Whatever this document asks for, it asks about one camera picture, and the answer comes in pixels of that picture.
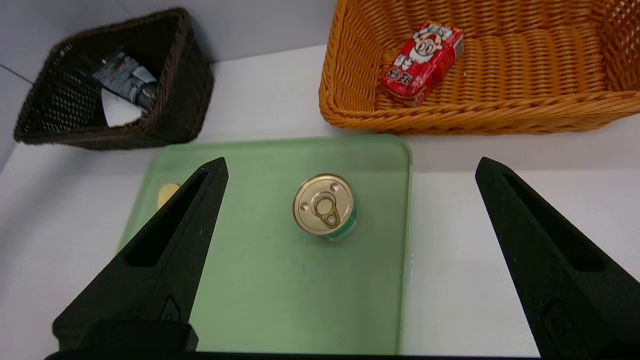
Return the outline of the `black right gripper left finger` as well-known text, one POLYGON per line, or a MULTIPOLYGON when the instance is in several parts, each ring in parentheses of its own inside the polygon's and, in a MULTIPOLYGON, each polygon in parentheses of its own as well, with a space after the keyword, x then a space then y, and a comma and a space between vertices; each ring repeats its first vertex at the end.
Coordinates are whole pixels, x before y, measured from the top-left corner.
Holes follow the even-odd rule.
POLYGON ((62 351, 194 351, 189 319, 229 173, 198 167, 53 321, 62 351))

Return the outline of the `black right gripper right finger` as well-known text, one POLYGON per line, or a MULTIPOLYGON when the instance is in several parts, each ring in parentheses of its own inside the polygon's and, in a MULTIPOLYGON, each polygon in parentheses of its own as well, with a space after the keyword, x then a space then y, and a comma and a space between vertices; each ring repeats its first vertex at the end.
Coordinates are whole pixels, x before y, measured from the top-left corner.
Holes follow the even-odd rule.
POLYGON ((512 169, 475 181, 542 357, 637 357, 640 285, 512 169))

